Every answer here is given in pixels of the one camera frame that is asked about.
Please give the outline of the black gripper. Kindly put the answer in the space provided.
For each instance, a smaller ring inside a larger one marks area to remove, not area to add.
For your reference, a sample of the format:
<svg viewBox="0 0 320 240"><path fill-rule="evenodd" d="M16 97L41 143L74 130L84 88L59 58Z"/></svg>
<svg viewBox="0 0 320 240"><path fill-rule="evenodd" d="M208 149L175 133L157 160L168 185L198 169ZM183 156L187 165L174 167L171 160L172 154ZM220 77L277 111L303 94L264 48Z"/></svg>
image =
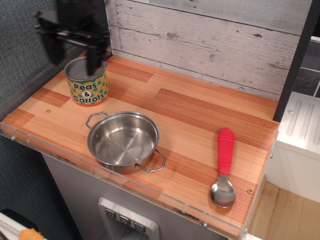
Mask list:
<svg viewBox="0 0 320 240"><path fill-rule="evenodd" d="M87 47L87 74L92 76L102 62L110 58L110 45L90 45L90 34L86 31L87 7L86 0L56 0L54 10L39 10L34 16L37 19L36 30L49 60L55 65L64 60L64 42Z"/></svg>

